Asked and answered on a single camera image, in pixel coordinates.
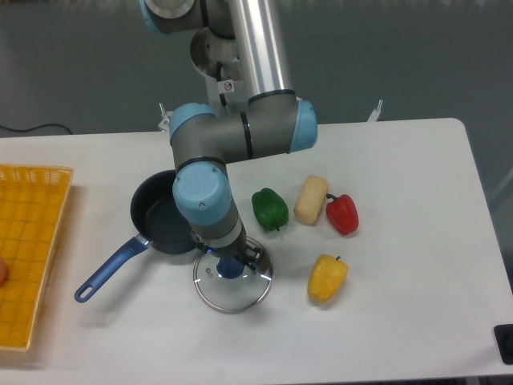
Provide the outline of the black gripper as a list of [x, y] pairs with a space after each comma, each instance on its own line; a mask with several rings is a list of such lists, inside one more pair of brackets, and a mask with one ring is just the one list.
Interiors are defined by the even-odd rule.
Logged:
[[251, 238], [242, 236], [232, 244], [223, 247], [203, 245], [201, 254], [195, 261], [194, 270], [199, 271], [201, 261], [214, 257], [217, 261], [218, 274], [242, 274], [248, 267], [253, 273], [265, 272], [265, 249], [257, 246]]

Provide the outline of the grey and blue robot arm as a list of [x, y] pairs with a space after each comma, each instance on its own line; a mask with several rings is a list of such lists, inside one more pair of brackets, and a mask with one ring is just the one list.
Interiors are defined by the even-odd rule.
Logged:
[[242, 108], [217, 113], [211, 103], [178, 107], [169, 120], [176, 179], [172, 194], [203, 252], [259, 273], [270, 265], [251, 246], [232, 197], [230, 163], [302, 151], [317, 141], [311, 103], [290, 81], [273, 1], [143, 1], [147, 24], [162, 34], [196, 30], [211, 63], [241, 79]]

